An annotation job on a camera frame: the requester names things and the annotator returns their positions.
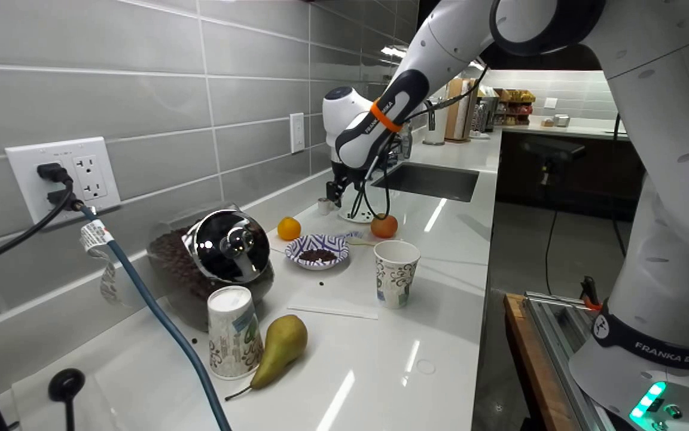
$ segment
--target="black wire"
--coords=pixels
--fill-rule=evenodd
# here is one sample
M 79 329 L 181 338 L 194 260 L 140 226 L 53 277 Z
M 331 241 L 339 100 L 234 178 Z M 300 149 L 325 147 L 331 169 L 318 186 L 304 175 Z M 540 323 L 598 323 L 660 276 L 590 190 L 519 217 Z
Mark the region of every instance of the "black wire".
M 627 256 L 627 245 L 624 245 L 621 229 L 616 227 L 614 217 L 612 217 L 612 232 L 614 232 L 616 247 L 621 250 L 621 256 Z
M 85 217 L 85 223 L 97 221 L 96 214 L 85 206 L 80 206 L 80 214 Z M 160 309 L 160 305 L 156 301 L 150 288 L 145 284 L 145 280 L 135 274 L 134 263 L 128 260 L 126 252 L 122 250 L 122 245 L 116 239 L 110 239 L 105 245 L 114 258 L 122 263 L 122 269 L 126 270 L 134 289 L 139 291 L 139 297 L 145 301 L 145 306 L 150 309 L 150 314 L 156 317 L 156 321 L 172 335 L 172 341 L 177 343 L 177 347 L 184 351 L 184 356 L 190 362 L 196 379 L 202 387 L 202 394 L 207 399 L 207 408 L 220 427 L 220 431 L 230 431 L 230 422 L 224 417 L 224 409 L 220 405 L 217 390 L 209 384 L 209 375 L 206 372 L 206 366 L 200 363 L 197 351 L 185 343 L 185 338 L 179 333 L 179 329 L 173 326 L 173 321 Z
M 612 142 L 616 142 L 616 129 L 621 124 L 621 112 L 614 114 L 614 124 L 612 124 Z
M 1 247 L 0 247 L 0 256 L 1 253 L 7 253 L 8 250 L 14 250 L 16 245 L 20 245 L 24 239 L 29 239 L 29 238 L 32 238 L 37 229 L 43 229 L 49 221 L 54 221 L 57 217 L 57 214 L 62 214 L 65 209 L 69 209 L 72 204 L 73 204 L 73 191 L 72 191 L 72 186 L 66 185 L 65 186 L 65 198 L 57 204 L 57 206 L 53 206 L 53 210 L 48 214 L 48 215 L 43 215 L 36 226 L 30 226 L 29 229 L 24 229 L 20 234 L 16 234 L 16 238 L 11 238 L 8 241 L 4 241 Z
M 481 76 L 469 86 L 469 92 L 464 92 L 464 94 L 459 94 L 459 95 L 453 95 L 453 99 L 447 99 L 447 100 L 443 100 L 443 102 L 438 102 L 438 105 L 431 105 L 431 108 L 425 108 L 425 111 L 410 112 L 403 121 L 408 121 L 408 119 L 413 119 L 413 118 L 419 118 L 419 114 L 425 114 L 425 112 L 444 111 L 444 108 L 459 102 L 461 99 L 469 99 L 474 92 L 479 92 L 486 71 L 487 71 L 487 68 L 486 68 L 486 70 L 481 71 Z
M 545 282 L 545 291 L 551 295 L 551 282 L 549 282 L 549 247 L 551 247 L 551 238 L 554 238 L 554 226 L 557 226 L 557 210 L 551 214 L 551 223 L 549 223 L 549 232 L 545 238 L 545 252 L 542 252 L 542 282 Z
M 367 200 L 367 193 L 365 193 L 365 186 L 359 190 L 359 196 L 365 200 L 365 209 L 372 217 L 377 221 L 385 221 L 390 215 L 390 180 L 386 180 L 386 167 L 382 167 L 382 175 L 385 175 L 385 214 L 374 214 L 371 209 L 371 200 Z

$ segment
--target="white cup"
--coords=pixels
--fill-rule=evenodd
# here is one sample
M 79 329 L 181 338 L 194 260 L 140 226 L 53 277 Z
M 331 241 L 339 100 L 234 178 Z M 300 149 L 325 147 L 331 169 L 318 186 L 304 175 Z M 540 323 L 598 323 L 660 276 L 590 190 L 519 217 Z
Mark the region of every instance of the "white cup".
M 392 309 L 407 306 L 419 263 L 419 250 L 401 239 L 386 239 L 372 247 L 372 256 L 374 297 Z
M 246 375 L 262 355 L 251 289 L 224 284 L 207 295 L 207 362 L 217 375 Z

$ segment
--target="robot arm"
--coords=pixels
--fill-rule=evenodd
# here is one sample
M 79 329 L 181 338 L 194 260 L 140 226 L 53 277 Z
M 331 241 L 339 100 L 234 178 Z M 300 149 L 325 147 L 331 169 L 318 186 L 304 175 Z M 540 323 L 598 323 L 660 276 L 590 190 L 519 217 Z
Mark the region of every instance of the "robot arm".
M 407 118 L 483 52 L 490 40 L 487 10 L 490 0 L 443 0 L 416 32 L 377 100 L 347 86 L 329 92 L 323 99 L 323 126 L 331 163 L 360 180 Z
M 578 40 L 602 65 L 648 186 L 608 309 L 569 368 L 598 405 L 651 429 L 666 411 L 689 411 L 689 2 L 440 0 L 382 95 L 371 102 L 337 88 L 323 121 L 335 178 L 364 181 L 410 111 L 487 42 L 537 54 Z M 627 341 L 608 338 L 608 321 Z M 635 409 L 660 381 L 672 409 Z

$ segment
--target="sink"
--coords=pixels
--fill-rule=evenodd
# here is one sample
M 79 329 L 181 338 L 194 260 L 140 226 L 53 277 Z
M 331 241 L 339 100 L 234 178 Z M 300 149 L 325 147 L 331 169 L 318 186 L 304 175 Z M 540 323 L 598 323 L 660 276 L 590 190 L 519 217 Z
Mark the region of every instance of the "sink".
M 385 178 L 374 180 L 372 186 L 400 190 L 408 193 L 425 193 L 453 200 L 470 200 L 479 173 L 453 169 L 443 165 L 401 163 Z

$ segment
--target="white countertop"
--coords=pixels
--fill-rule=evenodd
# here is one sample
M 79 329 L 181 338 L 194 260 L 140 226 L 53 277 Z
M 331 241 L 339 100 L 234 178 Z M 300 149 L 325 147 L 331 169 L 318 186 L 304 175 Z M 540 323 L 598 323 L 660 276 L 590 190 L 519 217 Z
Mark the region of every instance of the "white countertop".
M 275 385 L 221 402 L 231 429 L 470 429 L 498 154 L 498 133 L 413 147 L 416 163 L 481 175 L 469 204 L 392 191 L 396 238 L 420 250 L 407 309 L 377 305 L 371 245 L 353 241 L 341 269 L 309 274 L 287 263 L 287 245 L 268 232 L 275 280 L 258 306 L 261 326 L 264 331 L 275 317 L 297 314 L 309 329 L 309 350 Z M 321 215 L 312 204 L 297 217 L 304 232 L 355 232 L 371 239 L 367 226 L 349 226 L 335 210 Z M 197 341 L 196 350 L 206 360 L 206 329 L 181 323 L 181 331 Z M 66 366 L 89 375 L 73 402 L 80 431 L 214 429 L 190 366 L 148 312 L 16 384 L 11 397 L 24 431 L 62 429 L 65 409 L 44 397 L 44 384 Z M 243 387 L 246 379 L 213 384 L 224 397 Z
M 540 114 L 530 114 L 529 124 L 505 124 L 506 133 L 549 133 L 549 136 L 585 136 L 612 139 L 614 119 L 571 118 L 567 126 L 545 126 Z M 620 142 L 629 142 L 627 129 L 620 126 Z

